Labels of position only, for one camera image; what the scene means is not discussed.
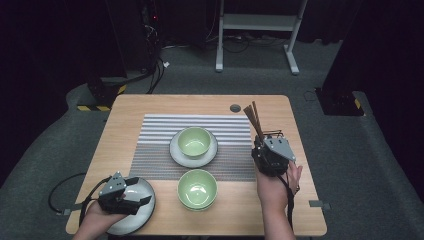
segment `chopsticks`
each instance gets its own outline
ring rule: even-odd
[[[253,128],[255,128],[256,133],[258,134],[260,141],[264,139],[264,133],[261,129],[261,123],[259,122],[258,110],[256,109],[255,101],[252,102],[252,105],[249,105],[243,109]]]

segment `striped placemat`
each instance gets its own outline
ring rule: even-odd
[[[218,181],[255,181],[250,122],[243,115],[146,114],[129,175],[178,180],[190,168],[172,159],[169,144],[175,134],[193,126],[207,129],[218,141],[215,158],[201,169]]]

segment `metal stand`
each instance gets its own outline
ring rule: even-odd
[[[224,14],[224,0],[221,0],[220,18],[219,18],[219,38],[216,52],[217,72],[224,70],[223,53],[223,33],[224,29],[246,29],[246,30],[267,30],[267,31],[291,31],[290,42],[284,45],[284,53],[290,65],[293,75],[299,74],[296,60],[293,56],[293,46],[302,23],[303,13],[305,12],[308,0],[302,0],[299,12],[296,16],[277,16],[277,15],[252,15],[252,14]]]

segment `bowl rim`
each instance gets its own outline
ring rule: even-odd
[[[216,191],[215,191],[215,194],[214,194],[214,196],[213,196],[213,198],[212,198],[212,200],[211,200],[211,202],[208,204],[208,205],[206,205],[206,206],[203,206],[203,207],[199,207],[199,208],[196,208],[196,207],[191,207],[191,206],[187,206],[185,203],[184,203],[184,201],[181,199],[181,196],[180,196],[180,191],[179,191],[179,189],[180,189],[180,183],[181,183],[181,180],[183,179],[183,177],[185,177],[186,175],[188,175],[188,174],[192,174],[193,172],[203,172],[203,173],[206,173],[207,175],[209,175],[209,176],[211,176],[212,177],[212,179],[214,180],[213,182],[215,183],[215,189],[216,189]],[[209,208],[214,202],[215,202],[215,199],[216,199],[216,197],[218,196],[218,182],[216,181],[216,178],[210,173],[210,172],[208,172],[208,171],[206,171],[206,170],[203,170],[203,169],[200,169],[200,168],[196,168],[196,169],[192,169],[192,170],[189,170],[189,171],[187,171],[187,172],[185,172],[181,177],[180,177],[180,179],[178,180],[178,184],[177,184],[177,195],[178,195],[178,199],[180,200],[180,202],[184,205],[184,207],[186,207],[186,208],[188,208],[188,209],[190,209],[190,210],[205,210],[205,209],[207,209],[207,208]]]

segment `black strap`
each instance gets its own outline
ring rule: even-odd
[[[286,187],[287,199],[288,199],[287,219],[289,220],[290,227],[293,229],[293,220],[292,220],[293,217],[292,216],[293,216],[293,208],[294,208],[294,194],[293,194],[293,191],[289,187],[288,179],[287,179],[287,182],[286,182],[286,181],[284,181],[284,179],[280,175],[277,175],[277,177],[281,180],[281,182]]]

